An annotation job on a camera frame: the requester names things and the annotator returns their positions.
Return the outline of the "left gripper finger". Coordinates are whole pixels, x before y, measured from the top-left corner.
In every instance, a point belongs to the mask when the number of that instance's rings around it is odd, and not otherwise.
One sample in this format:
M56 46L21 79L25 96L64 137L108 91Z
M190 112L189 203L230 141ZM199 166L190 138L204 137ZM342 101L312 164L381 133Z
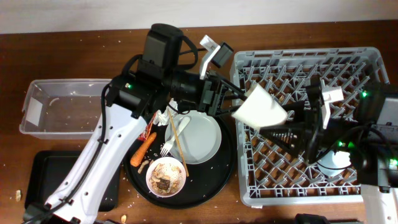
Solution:
M246 101L247 96L239 87L225 78L221 78L221 95L224 100L242 100Z
M222 108L221 105L216 106L215 116L222 116L226 114L231 114L236 112L241 106L229 106L227 108Z

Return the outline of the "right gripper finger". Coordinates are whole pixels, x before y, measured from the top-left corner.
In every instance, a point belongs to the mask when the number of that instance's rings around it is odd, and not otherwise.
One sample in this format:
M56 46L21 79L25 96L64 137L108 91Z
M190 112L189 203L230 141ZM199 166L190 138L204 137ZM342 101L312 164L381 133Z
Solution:
M305 145L303 123L264 127L259 134L293 157L298 157Z
M282 108L288 112L293 111L293 121L305 121L305 101L297 101L295 103L290 103L283 105Z

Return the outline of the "white cup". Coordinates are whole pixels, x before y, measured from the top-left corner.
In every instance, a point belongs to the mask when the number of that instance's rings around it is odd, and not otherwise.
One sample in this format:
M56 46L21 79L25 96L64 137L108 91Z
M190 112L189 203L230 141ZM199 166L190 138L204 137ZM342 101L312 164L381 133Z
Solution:
M284 124L287 112L260 85L250 87L246 100L232 113L232 117L253 129Z

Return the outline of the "grey plate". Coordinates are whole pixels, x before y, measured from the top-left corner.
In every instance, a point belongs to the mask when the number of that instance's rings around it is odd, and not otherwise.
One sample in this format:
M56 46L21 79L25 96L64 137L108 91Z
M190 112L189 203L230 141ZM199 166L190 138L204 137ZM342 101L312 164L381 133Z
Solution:
M190 111L188 114L178 114L174 117L177 129L184 117L189 117L181 134L178 135L183 156L187 164L201 164L211 159L221 146L221 128L216 119L206 113Z

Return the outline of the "blue cup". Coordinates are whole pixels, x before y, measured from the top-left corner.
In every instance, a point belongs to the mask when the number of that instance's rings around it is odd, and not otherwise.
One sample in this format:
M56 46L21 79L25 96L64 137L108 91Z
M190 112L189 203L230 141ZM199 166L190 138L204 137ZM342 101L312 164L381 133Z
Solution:
M334 177L351 166L349 153L343 151L330 151L317 162L322 174Z

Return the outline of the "wooden chopstick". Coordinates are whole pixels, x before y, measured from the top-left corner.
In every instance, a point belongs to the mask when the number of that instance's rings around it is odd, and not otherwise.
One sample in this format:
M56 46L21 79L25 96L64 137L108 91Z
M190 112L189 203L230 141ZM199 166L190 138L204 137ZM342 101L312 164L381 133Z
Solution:
M179 138L178 138L177 130L176 130L175 125L174 125L174 119L173 119L172 114L171 114L169 109L167 109L167 112L168 112L170 123L171 123L171 126L172 126L172 131L174 132L175 142L177 143L179 154L180 154L180 157L182 159L182 164L183 164L184 169L185 169L186 177L189 177L190 174L189 174L189 171L188 171L188 168L187 168L187 164L185 162L185 158L184 158L184 155L183 155L182 147L180 145L180 141L179 141Z

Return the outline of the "white tissue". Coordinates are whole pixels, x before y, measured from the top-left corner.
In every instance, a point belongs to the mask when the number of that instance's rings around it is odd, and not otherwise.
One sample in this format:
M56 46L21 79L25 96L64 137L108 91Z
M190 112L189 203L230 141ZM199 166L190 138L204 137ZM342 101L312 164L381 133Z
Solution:
M167 104L164 111L158 110L154 115L153 124L156 126L167 126L170 123L170 118L178 115L178 104L172 98Z

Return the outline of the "white plastic fork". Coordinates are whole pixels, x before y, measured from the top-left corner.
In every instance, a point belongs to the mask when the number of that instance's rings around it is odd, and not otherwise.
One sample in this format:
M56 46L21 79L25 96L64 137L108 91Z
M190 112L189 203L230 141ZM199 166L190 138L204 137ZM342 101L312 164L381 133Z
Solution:
M179 124L177 126L177 129L176 129L176 132L177 132L178 136L185 129L185 127L188 125L190 120L191 120L191 118L189 116L184 116L182 118L181 122L179 122ZM175 142L175 139L176 139L176 137L175 137L175 135L173 135L169 140L167 140L164 143L164 145L162 146L162 149L160 151L160 155L162 157L166 156L170 152L170 150L171 150L171 148L172 148L172 146L173 146L173 144Z

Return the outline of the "red snack wrapper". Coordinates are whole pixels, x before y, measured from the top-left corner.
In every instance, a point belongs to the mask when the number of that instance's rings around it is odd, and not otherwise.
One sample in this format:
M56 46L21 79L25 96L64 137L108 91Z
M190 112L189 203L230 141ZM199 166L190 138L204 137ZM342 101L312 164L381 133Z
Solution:
M154 122L154 118L156 117L156 114L154 114L151 118L151 120L149 121L149 124L146 126L145 130L140 134L140 136L138 137L138 140L140 141L146 141L147 138L150 136L151 133L151 129L152 129L152 125Z

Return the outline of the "pink bowl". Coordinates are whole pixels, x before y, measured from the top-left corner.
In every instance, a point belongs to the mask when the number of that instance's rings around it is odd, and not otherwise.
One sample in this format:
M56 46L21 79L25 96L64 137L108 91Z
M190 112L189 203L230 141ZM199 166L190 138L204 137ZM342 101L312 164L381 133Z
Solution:
M148 167L146 184L157 197L173 197L183 189L186 177L186 170L180 161L173 157L161 157Z

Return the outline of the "food scraps pile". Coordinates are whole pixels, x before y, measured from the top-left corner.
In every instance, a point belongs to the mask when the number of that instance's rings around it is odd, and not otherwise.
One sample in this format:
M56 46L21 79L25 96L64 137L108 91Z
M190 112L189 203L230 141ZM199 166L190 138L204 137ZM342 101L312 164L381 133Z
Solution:
M159 163L150 173L150 186L161 196L170 196L182 188L183 174L179 166Z

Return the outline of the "orange carrot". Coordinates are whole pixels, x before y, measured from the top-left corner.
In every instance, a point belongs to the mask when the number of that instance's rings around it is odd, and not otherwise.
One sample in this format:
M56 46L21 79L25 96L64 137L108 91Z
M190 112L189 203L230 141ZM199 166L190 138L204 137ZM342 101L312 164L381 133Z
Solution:
M157 137L157 133L152 133L149 137L141 144L138 150L133 154L130 159L130 165L133 167L137 167L141 164L148 148L154 142Z

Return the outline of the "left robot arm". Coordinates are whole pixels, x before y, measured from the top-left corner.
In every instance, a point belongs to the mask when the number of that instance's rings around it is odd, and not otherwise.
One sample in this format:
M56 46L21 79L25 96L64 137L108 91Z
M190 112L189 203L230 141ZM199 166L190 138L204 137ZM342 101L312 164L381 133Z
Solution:
M209 37L194 44L183 31L154 24L144 51L133 56L101 92L98 124L71 171L44 204L30 204L24 223L56 218L68 223L94 223L103 195L133 142L157 110L173 98L178 110L209 116L235 112L222 107L226 92L244 100L244 92L208 69L222 67L232 56L226 43Z

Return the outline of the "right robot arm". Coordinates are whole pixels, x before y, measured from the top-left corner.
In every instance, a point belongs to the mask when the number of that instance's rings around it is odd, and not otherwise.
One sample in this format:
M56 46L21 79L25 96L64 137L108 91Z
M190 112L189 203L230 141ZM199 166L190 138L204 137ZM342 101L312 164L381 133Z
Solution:
M357 171L369 223L397 223L397 87L370 83L359 94L354 121L331 117L330 105L343 99L341 87L306 87L310 109L298 101L285 106L293 121L260 129L260 134L309 164L329 153L347 152Z

